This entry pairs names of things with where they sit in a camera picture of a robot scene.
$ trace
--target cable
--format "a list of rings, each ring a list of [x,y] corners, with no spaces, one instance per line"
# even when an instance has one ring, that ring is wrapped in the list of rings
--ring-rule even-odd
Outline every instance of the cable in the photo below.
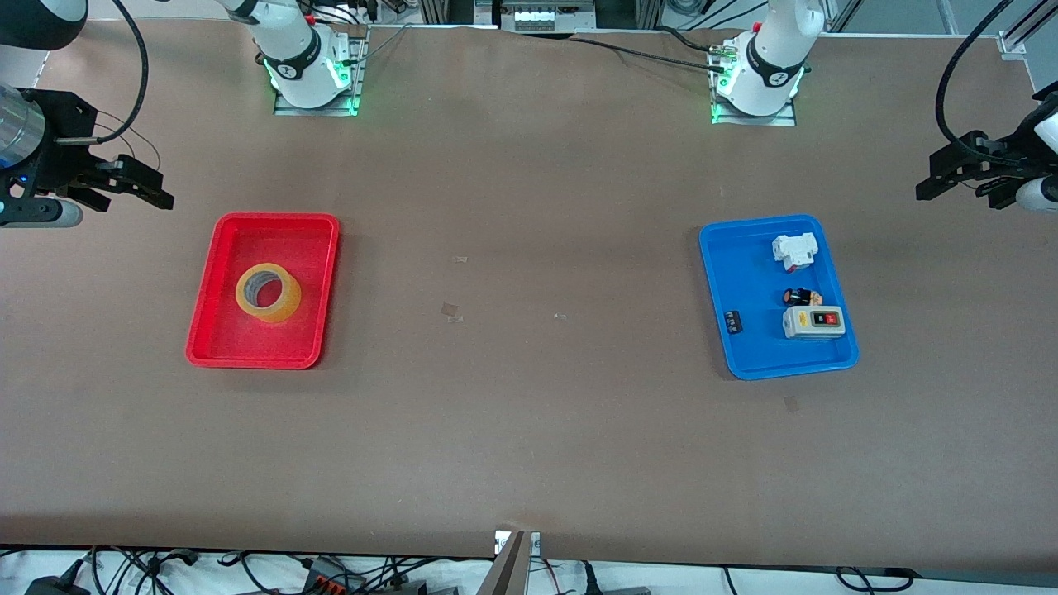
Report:
[[[309,14],[313,16],[316,16],[316,13],[320,13],[321,15],[326,17],[340,18],[343,21],[345,21],[346,24],[364,24],[363,21],[360,20],[359,16],[357,16],[354,13],[349,12],[346,8],[343,8],[342,6],[323,6],[323,8],[339,11],[341,13],[345,13],[348,16],[343,17],[342,15],[334,15],[328,13],[326,10],[322,10],[320,6],[316,6],[315,0],[297,0],[297,4],[299,6],[307,7],[309,10]]]
[[[602,589],[599,589],[599,581],[595,577],[595,569],[591,567],[591,563],[587,560],[581,560],[584,564],[584,574],[586,575],[587,584],[584,587],[584,595],[603,595]]]
[[[981,22],[979,22],[978,25],[973,28],[973,31],[971,31],[970,34],[966,36],[966,39],[963,39],[963,42],[959,44],[959,49],[956,49],[955,53],[951,55],[951,60],[949,60],[948,66],[945,67],[944,74],[941,75],[941,83],[940,85],[937,85],[936,88],[935,108],[936,108],[936,125],[941,129],[941,133],[944,134],[944,138],[948,139],[948,142],[950,142],[952,145],[954,145],[955,147],[957,147],[960,150],[962,150],[967,155],[971,155],[978,159],[986,160],[989,163],[1018,167],[1023,165],[1022,162],[1015,161],[1013,159],[991,157],[990,155],[979,151],[970,147],[966,143],[964,143],[963,140],[956,137],[955,133],[951,131],[951,128],[948,127],[948,121],[944,114],[944,100],[948,94],[948,84],[951,82],[952,73],[955,72],[955,67],[959,66],[959,60],[962,59],[963,54],[965,54],[966,51],[969,50],[970,44],[973,43],[973,41],[981,36],[981,33],[983,33],[984,30],[987,29],[988,25],[991,24],[991,22],[996,20],[997,17],[999,17],[1000,13],[1005,11],[1006,7],[1009,6],[1013,2],[1014,0],[1000,0],[1000,2],[996,4],[996,7],[992,8],[990,13],[985,15],[985,18],[983,18]]]
[[[254,587],[260,590],[261,593],[268,593],[269,595],[308,595],[309,593],[311,593],[311,591],[315,590],[315,587],[313,587],[311,591],[307,589],[302,589],[300,591],[291,594],[291,593],[282,593],[278,589],[269,589],[268,587],[261,584],[261,582],[257,580],[257,577],[254,576],[253,571],[250,570],[250,564],[247,563],[247,558],[250,557],[250,553],[240,552],[237,554],[237,556],[239,562],[242,564],[242,570],[245,571],[247,577],[250,578],[250,582],[253,582]]]
[[[103,115],[106,115],[106,116],[109,116],[109,118],[112,118],[112,119],[116,120],[118,124],[125,124],[125,121],[123,121],[121,118],[117,118],[116,115],[110,113],[109,111],[103,111],[102,109],[97,109],[95,111],[98,112],[98,113],[102,113]],[[162,154],[160,154],[158,151],[158,147],[154,146],[154,143],[148,141],[147,137],[144,137],[139,131],[136,131],[135,128],[133,128],[131,126],[129,126],[129,132],[132,132],[136,137],[140,137],[141,141],[147,143],[147,145],[150,146],[150,150],[154,151],[154,159],[158,160],[158,167],[156,167],[156,169],[161,170],[162,169]]]
[[[688,39],[687,37],[683,37],[683,34],[682,34],[682,33],[680,33],[680,32],[679,32],[678,30],[675,30],[675,29],[673,29],[673,28],[671,28],[671,26],[665,26],[665,25],[660,25],[660,26],[658,26],[658,28],[656,28],[656,29],[657,29],[658,31],[663,31],[663,32],[665,32],[665,33],[669,33],[669,34],[671,34],[671,35],[672,35],[673,37],[675,37],[675,38],[676,38],[676,39],[677,39],[677,40],[678,40],[678,41],[679,41],[680,43],[682,43],[682,44],[687,46],[688,48],[690,48],[690,49],[692,49],[692,50],[698,50],[699,52],[708,52],[708,51],[709,51],[709,46],[701,46],[701,44],[699,44],[699,43],[695,43],[694,41],[691,41],[691,40],[690,40],[690,39]]]
[[[768,5],[767,2],[761,2],[760,4],[753,6],[752,8],[749,8],[748,11],[743,11],[743,12],[738,13],[737,15],[732,15],[732,16],[726,18],[726,19],[718,20],[718,21],[714,22],[713,24],[709,25],[708,29],[716,29],[717,26],[719,26],[719,25],[722,25],[722,24],[724,24],[724,23],[726,23],[728,21],[733,21],[734,19],[736,19],[738,17],[744,17],[744,16],[752,13],[753,11],[756,11],[758,8],[763,8],[764,6],[767,6],[767,5]],[[703,19],[701,22],[699,22],[698,24],[692,26],[688,31],[693,31],[694,29],[697,29],[698,25],[700,25],[703,22],[706,22],[706,19]]]
[[[728,581],[728,589],[731,590],[731,595],[738,595],[738,592],[735,591],[734,582],[731,581],[731,569],[727,566],[720,566],[720,567],[724,569],[724,578],[726,578]]]
[[[103,582],[99,580],[99,563],[98,563],[98,560],[96,559],[96,557],[97,557],[96,556],[97,551],[98,551],[98,547],[95,546],[95,545],[93,545],[88,551],[89,556],[92,557],[92,582],[95,584],[95,590],[99,592],[99,595],[107,595],[107,592],[110,591],[110,587],[107,587],[106,589],[104,589],[103,588]],[[117,573],[121,572],[121,570],[122,570],[122,566],[117,566],[117,571],[114,572],[113,578],[110,579],[110,583],[111,584],[113,584],[113,582],[114,582],[113,579],[117,578]]]
[[[398,576],[401,577],[401,578],[403,578],[403,577],[407,576],[408,573],[411,573],[413,571],[416,571],[418,569],[421,569],[422,566],[425,566],[426,564],[432,564],[432,563],[434,563],[434,562],[436,562],[436,561],[438,561],[441,558],[423,558],[422,560],[419,560],[418,562],[414,562],[411,566],[408,566],[407,570],[399,572],[399,573],[396,573],[393,577],[390,577],[389,580],[393,580],[394,578],[397,578]],[[382,581],[379,582],[379,584],[376,584],[375,587],[371,587],[370,589],[367,589],[367,585],[370,582],[373,582],[373,580],[365,582],[363,585],[361,585],[360,589],[357,590],[357,592],[361,593],[363,595],[371,595],[372,593],[378,593],[380,590],[382,590],[385,587],[385,583],[386,583],[385,580],[382,580]]]
[[[845,570],[852,571],[853,574],[858,576],[859,579],[863,581],[863,587],[856,587],[855,584],[851,584],[847,580],[845,580],[844,577]],[[868,593],[869,595],[874,595],[875,593],[899,593],[901,591],[907,591],[908,589],[911,589],[911,585],[914,584],[915,582],[915,577],[909,576],[907,577],[908,579],[907,582],[905,582],[904,584],[899,584],[897,587],[875,587],[871,584],[870,580],[867,579],[867,575],[863,574],[863,572],[857,569],[856,566],[838,566],[837,569],[835,569],[834,572],[835,574],[838,575],[838,582],[844,585],[845,589],[855,591],[857,593]]]
[[[105,126],[105,125],[99,124],[99,123],[96,123],[95,125],[98,126],[99,128],[103,128],[104,130],[107,130],[108,132],[113,132],[114,131],[114,129],[111,128],[110,126]],[[125,137],[117,137],[117,140],[121,141],[121,142],[123,142],[123,143],[125,143],[125,146],[128,147],[129,152],[132,154],[132,159],[135,159],[135,149],[132,148],[132,144],[129,143],[128,139],[126,139]]]
[[[113,595],[117,595],[117,593],[122,590],[122,582],[125,580],[125,576],[128,575],[129,571],[131,571],[133,567],[128,560],[125,560],[122,563],[125,566],[125,570],[123,570],[120,574],[115,573],[115,578],[110,579],[110,584],[114,585]],[[107,591],[110,590],[110,584],[107,585]]]
[[[129,29],[132,30],[132,37],[135,37],[135,44],[140,49],[140,90],[135,95],[135,104],[132,105],[132,111],[129,112],[129,116],[125,119],[125,122],[117,127],[116,130],[107,134],[106,137],[98,137],[95,139],[84,138],[84,139],[56,139],[55,143],[59,145],[102,145],[108,141],[112,141],[117,137],[125,133],[126,130],[132,127],[132,123],[135,118],[140,115],[140,108],[143,107],[143,98],[147,95],[147,78],[149,75],[149,66],[147,62],[147,44],[143,41],[143,35],[140,34],[140,28],[135,25],[135,21],[132,20],[132,15],[129,14],[128,8],[125,4],[122,4],[122,0],[111,0],[114,6],[117,7],[117,12],[122,14],[125,22],[129,24]]]
[[[554,574],[554,569],[551,567],[551,562],[547,559],[544,560],[544,565],[547,567],[547,574],[551,575],[551,582],[554,584],[554,593],[559,595],[562,593],[562,588],[559,587],[559,577]]]
[[[174,549],[164,558],[159,558],[157,553],[152,554],[151,558],[147,561],[147,563],[144,563],[144,561],[140,559],[140,556],[142,556],[142,554],[138,553],[129,554],[128,552],[122,549],[121,547],[115,547],[113,545],[109,546],[109,548],[113,549],[114,552],[117,552],[122,556],[125,556],[125,559],[128,560],[132,566],[135,566],[144,574],[144,577],[142,577],[141,581],[136,584],[136,591],[133,595],[139,595],[139,592],[143,588],[143,583],[146,580],[146,578],[150,578],[151,589],[157,589],[161,591],[163,595],[174,595],[172,590],[170,590],[164,582],[162,582],[161,579],[158,578],[158,575],[162,569],[162,564],[168,562],[169,560],[181,558],[184,560],[184,563],[190,565],[194,563],[194,560],[198,559],[198,554],[195,554],[191,551]],[[188,556],[193,556],[194,559],[191,561],[188,561]],[[115,595],[120,588],[121,588],[121,580],[118,580],[117,588],[115,588],[114,590]]]
[[[394,39],[397,39],[397,37],[401,33],[403,33],[405,29],[407,29],[409,26],[412,26],[412,23],[409,23],[409,22],[406,22],[403,25],[401,25],[401,28],[399,30],[397,30],[397,33],[393,34],[389,37],[389,39],[386,39],[385,41],[382,42],[381,46],[379,46],[378,48],[376,48],[376,49],[371,50],[370,52],[368,52],[367,55],[364,56],[364,61],[367,61],[367,58],[369,58],[369,57],[373,56],[376,53],[382,51],[382,48],[385,48],[390,41],[393,41]]]
[[[620,46],[612,46],[609,43],[604,43],[602,41],[596,41],[595,39],[584,39],[582,37],[570,37],[566,41],[577,41],[578,43],[589,43],[591,46],[599,46],[600,48],[606,48],[608,50],[614,50],[616,52],[624,52],[625,54],[632,54],[633,56],[639,56],[642,58],[650,58],[652,60],[658,60],[661,62],[669,62],[678,66],[686,66],[690,68],[699,68],[701,70],[708,70],[710,72],[724,72],[724,69],[718,66],[710,66],[698,62],[689,62],[687,60],[677,60],[675,58],[670,58],[667,56],[658,56],[655,54],[647,54],[646,52],[640,52],[639,50],[630,50],[628,48],[622,48]]]
[[[132,595],[140,595],[140,590],[143,589],[143,583],[145,580],[147,580],[146,574],[140,577],[140,582],[135,583],[135,591],[132,592]]]

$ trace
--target white floor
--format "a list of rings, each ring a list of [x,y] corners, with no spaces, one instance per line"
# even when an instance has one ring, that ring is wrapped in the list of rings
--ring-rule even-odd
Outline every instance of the white floor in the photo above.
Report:
[[[0,558],[0,593],[5,595],[24,593],[33,579],[41,576],[59,576],[75,559],[85,554],[85,551],[37,551]],[[107,587],[118,570],[122,559],[115,552],[99,554],[98,573],[104,587]],[[223,567],[217,563],[218,559],[217,554],[204,554],[198,563],[190,567],[180,561],[167,562],[161,575],[162,580],[176,595],[250,595],[259,592],[240,566]],[[343,560],[352,571],[373,569],[383,561],[378,557],[343,558]],[[270,589],[296,593],[304,587],[307,572],[296,561],[286,556],[253,555],[249,558],[249,562],[257,579]],[[584,567],[579,562],[552,560],[551,563],[555,566],[560,592],[572,590],[574,593],[584,593]],[[730,595],[723,572],[717,567],[617,562],[592,562],[592,566],[599,587],[603,591],[645,587],[654,595],[686,593]],[[415,571],[408,578],[425,580],[431,593],[457,587],[460,594],[467,595],[477,592],[489,567],[488,561],[441,560]],[[533,564],[532,569],[527,595],[555,595],[554,585],[548,574],[541,572],[543,565]],[[121,585],[121,592],[134,595],[135,584],[141,576],[139,572],[130,572]],[[825,573],[733,569],[731,578],[738,595],[856,595],[842,587],[833,574]],[[892,587],[901,582],[902,579],[872,578],[875,587]],[[96,594],[97,591],[92,583],[90,569],[86,563],[80,570],[76,584]],[[907,593],[908,595],[1055,595],[1058,594],[1058,589],[919,579]]]

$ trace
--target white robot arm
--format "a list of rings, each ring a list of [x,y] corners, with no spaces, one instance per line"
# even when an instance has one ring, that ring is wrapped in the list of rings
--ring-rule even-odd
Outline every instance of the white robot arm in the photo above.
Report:
[[[797,92],[808,51],[823,32],[821,0],[770,0],[754,31],[726,46],[734,48],[730,74],[716,92],[750,115],[777,113]]]
[[[322,107],[351,85],[348,35],[309,25],[295,0],[217,2],[250,30],[273,85],[294,107]]]

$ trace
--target red tray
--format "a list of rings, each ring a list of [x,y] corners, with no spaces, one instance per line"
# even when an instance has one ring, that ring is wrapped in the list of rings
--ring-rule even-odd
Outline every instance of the red tray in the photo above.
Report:
[[[202,272],[187,360],[203,367],[305,369],[324,342],[339,221],[320,213],[229,213],[217,221]],[[242,273],[274,263],[297,280],[302,303],[284,322],[269,324],[235,301]]]

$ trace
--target tape piece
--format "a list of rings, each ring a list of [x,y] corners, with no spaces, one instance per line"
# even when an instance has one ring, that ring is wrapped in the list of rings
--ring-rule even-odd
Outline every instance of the tape piece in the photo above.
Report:
[[[269,306],[258,306],[257,298],[262,287],[278,281],[282,290]],[[235,284],[235,301],[243,312],[267,323],[289,319],[302,304],[302,286],[279,265],[262,263],[242,273]]]

